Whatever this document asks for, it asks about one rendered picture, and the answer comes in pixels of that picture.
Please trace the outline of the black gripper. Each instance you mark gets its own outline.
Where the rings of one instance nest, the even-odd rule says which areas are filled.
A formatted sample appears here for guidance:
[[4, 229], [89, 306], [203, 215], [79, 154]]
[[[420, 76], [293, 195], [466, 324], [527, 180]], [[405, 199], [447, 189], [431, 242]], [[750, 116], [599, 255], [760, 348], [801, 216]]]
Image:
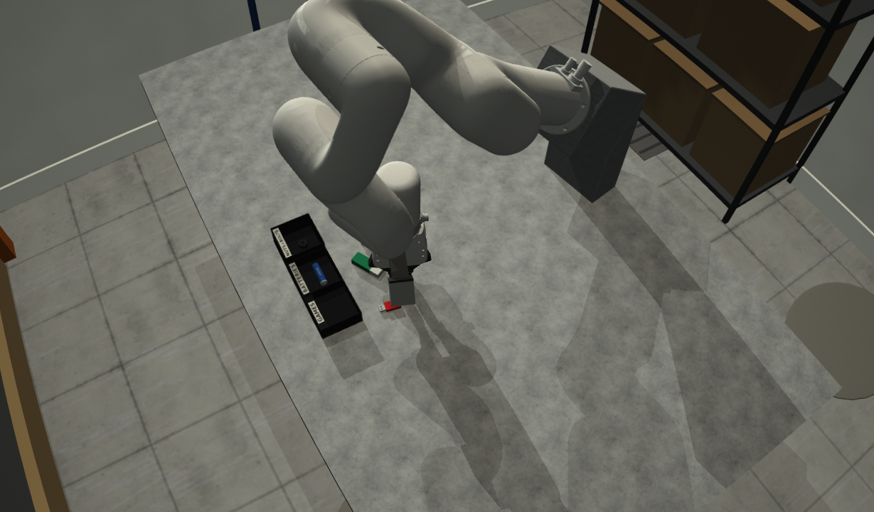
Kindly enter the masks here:
[[[428, 262], [428, 260], [432, 260], [431, 254], [427, 249], [427, 236], [425, 231], [426, 225], [422, 223], [421, 229], [419, 229], [417, 235], [412, 238], [410, 247], [405, 251], [405, 259], [407, 260], [407, 268], [410, 275], [412, 275], [413, 270], [418, 267], [418, 265], [423, 265], [423, 263]], [[373, 252], [371, 258], [368, 259], [368, 266], [381, 268], [383, 271], [387, 271], [389, 277], [391, 277], [389, 260], [380, 258]]]

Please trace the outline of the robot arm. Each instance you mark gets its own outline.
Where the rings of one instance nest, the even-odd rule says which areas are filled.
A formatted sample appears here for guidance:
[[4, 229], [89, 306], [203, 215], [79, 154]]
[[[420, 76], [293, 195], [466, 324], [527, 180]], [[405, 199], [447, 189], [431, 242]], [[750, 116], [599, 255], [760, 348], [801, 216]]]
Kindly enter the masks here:
[[316, 98], [293, 98], [275, 114], [275, 146], [333, 223], [389, 260], [391, 306], [416, 304], [405, 251], [428, 221], [414, 166], [380, 166], [411, 88], [457, 134], [499, 156], [528, 148], [540, 129], [574, 131], [590, 108], [586, 60], [573, 69], [570, 56], [548, 71], [506, 63], [400, 0], [309, 0], [289, 22], [288, 43], [341, 117]]

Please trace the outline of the blue aa battery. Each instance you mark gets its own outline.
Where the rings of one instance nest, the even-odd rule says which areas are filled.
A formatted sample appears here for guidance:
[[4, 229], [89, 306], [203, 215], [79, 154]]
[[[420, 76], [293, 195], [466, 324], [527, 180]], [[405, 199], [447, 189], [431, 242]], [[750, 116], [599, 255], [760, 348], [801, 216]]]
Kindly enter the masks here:
[[321, 286], [325, 286], [327, 283], [326, 277], [325, 274], [321, 271], [319, 263], [315, 262], [312, 265], [312, 269], [314, 271], [314, 274], [317, 276], [317, 279], [319, 279], [319, 283], [321, 283]]

